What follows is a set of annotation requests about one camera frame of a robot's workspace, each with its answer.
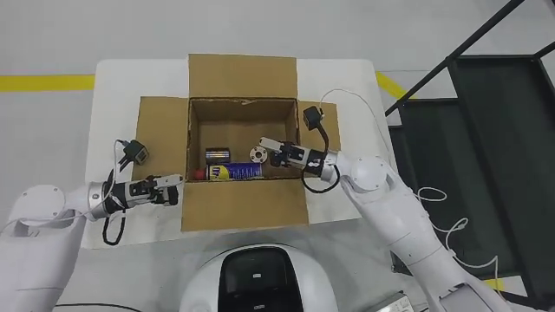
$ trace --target yellow tape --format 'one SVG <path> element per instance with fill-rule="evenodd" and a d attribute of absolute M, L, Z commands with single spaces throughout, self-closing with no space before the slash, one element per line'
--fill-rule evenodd
<path fill-rule="evenodd" d="M 375 72 L 375 78 L 378 80 L 378 86 L 380 86 L 380 88 L 388 92 L 389 95 L 393 96 L 397 100 L 399 100 L 399 98 L 407 93 L 407 91 L 403 89 L 403 87 L 399 86 L 397 83 L 395 83 L 395 81 L 391 80 L 389 77 L 379 71 Z M 410 97 L 410 99 L 416 99 L 416 97 L 413 95 Z"/>
<path fill-rule="evenodd" d="M 495 280 L 485 280 L 484 281 L 485 284 L 487 284 L 488 286 L 490 286 L 492 289 L 496 289 L 495 287 Z M 502 279 L 498 279 L 497 280 L 497 284 L 499 285 L 499 290 L 505 290 L 505 284 L 503 283 Z"/>
<path fill-rule="evenodd" d="M 379 71 L 375 73 L 378 85 L 396 99 L 407 91 Z M 91 90 L 95 88 L 94 75 L 0 75 L 0 92 L 46 92 Z"/>
<path fill-rule="evenodd" d="M 90 90 L 94 75 L 6 75 L 0 76 L 0 92 L 44 92 Z"/>

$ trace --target gray floor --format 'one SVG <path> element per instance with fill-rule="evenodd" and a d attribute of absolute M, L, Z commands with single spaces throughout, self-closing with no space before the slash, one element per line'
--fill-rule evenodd
<path fill-rule="evenodd" d="M 408 88 L 506 1 L 0 0 L 0 75 L 92 74 L 106 58 L 245 53 L 366 58 Z M 553 27 L 553 6 L 530 0 L 471 51 L 534 52 L 555 40 Z M 545 63 L 554 70 L 555 56 Z M 419 94 L 452 95 L 447 74 Z M 0 220 L 30 185 L 69 190 L 82 182 L 91 101 L 89 91 L 0 94 Z M 384 92 L 383 101 L 387 106 L 393 98 Z M 82 250 L 62 301 L 176 310 L 203 260 L 261 240 L 313 254 L 330 274 L 341 310 L 359 309 L 399 289 L 413 303 L 423 302 L 412 279 L 390 273 L 387 252 L 360 221 Z"/>

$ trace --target white table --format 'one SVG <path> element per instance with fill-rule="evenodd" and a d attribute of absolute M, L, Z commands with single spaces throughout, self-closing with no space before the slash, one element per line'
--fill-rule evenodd
<path fill-rule="evenodd" d="M 395 164 L 375 70 L 370 61 L 299 59 L 297 85 L 300 101 L 320 101 L 322 95 L 332 88 L 344 88 L 361 95 L 377 116 L 375 121 L 366 105 L 351 94 L 335 92 L 325 99 L 326 102 L 337 104 L 342 150 L 352 157 L 380 155 Z M 113 166 L 114 140 L 134 138 L 141 96 L 186 98 L 188 93 L 187 59 L 100 62 L 96 69 L 85 179 L 106 179 Z M 376 122 L 388 147 L 377 131 Z M 130 180 L 131 171 L 132 168 L 128 167 L 118 180 Z M 325 186 L 317 180 L 310 183 L 316 188 Z M 311 224 L 360 217 L 340 188 L 318 195 L 306 191 L 306 202 Z M 82 241 L 83 248 L 108 248 L 101 239 L 102 223 L 88 223 Z M 181 232 L 180 224 L 180 205 L 136 207 L 127 212 L 127 225 L 121 244 L 144 244 L 202 234 Z M 114 233 L 118 229 L 119 220 L 111 225 Z"/>

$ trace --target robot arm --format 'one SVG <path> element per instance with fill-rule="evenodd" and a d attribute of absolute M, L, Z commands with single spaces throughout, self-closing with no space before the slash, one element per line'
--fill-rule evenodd
<path fill-rule="evenodd" d="M 177 174 L 149 176 L 115 183 L 110 191 L 108 178 L 67 194 L 53 185 L 21 194 L 0 234 L 2 310 L 51 311 L 74 271 L 87 220 L 142 204 L 176 205 L 182 181 Z"/>
<path fill-rule="evenodd" d="M 511 311 L 501 297 L 467 273 L 437 238 L 429 215 L 401 177 L 379 157 L 349 159 L 267 138 L 271 163 L 295 166 L 334 185 L 339 179 L 349 199 L 388 249 L 420 284 L 430 312 Z"/>

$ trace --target cardboard box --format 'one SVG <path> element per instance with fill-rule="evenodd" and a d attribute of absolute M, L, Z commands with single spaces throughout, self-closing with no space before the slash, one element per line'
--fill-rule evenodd
<path fill-rule="evenodd" d="M 250 161 L 260 137 L 323 149 L 317 131 L 303 124 L 303 110 L 318 105 L 297 99 L 297 60 L 250 55 L 190 55 L 189 99 L 143 97 L 136 139 L 150 152 L 134 179 L 181 173 L 182 231 L 308 224 L 300 171 L 272 167 L 246 181 L 196 181 L 208 147 L 229 147 L 233 162 Z M 335 104 L 323 104 L 330 149 L 339 150 Z"/>

